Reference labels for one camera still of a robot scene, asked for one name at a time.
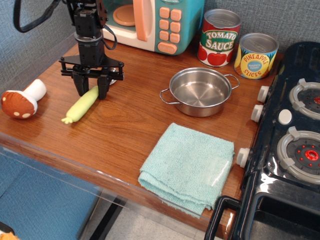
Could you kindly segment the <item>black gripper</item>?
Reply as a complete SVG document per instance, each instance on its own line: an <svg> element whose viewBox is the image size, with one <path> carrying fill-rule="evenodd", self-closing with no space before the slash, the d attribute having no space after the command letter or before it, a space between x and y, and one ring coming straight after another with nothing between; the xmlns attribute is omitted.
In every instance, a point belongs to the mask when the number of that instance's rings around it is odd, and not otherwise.
<svg viewBox="0 0 320 240"><path fill-rule="evenodd" d="M61 75L73 79L79 96L89 91L89 79L97 79L99 99L104 100L109 91L110 79L122 81L125 78L124 63L105 54L106 42L102 35L97 38L74 35L78 46L78 55L60 58Z"/></svg>

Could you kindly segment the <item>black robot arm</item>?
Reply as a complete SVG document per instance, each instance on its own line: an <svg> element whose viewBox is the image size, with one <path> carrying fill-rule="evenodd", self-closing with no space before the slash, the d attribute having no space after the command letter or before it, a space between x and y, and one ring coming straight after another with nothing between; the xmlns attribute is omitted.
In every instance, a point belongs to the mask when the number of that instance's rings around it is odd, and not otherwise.
<svg viewBox="0 0 320 240"><path fill-rule="evenodd" d="M103 30L113 31L106 25L108 11L101 0L67 0L66 5L75 26L74 38L79 55L60 58L61 74L73 79L79 96L89 91L89 79L97 79L98 97L104 100L112 81L124 79L124 63L108 57L105 48L115 49L104 40Z"/></svg>

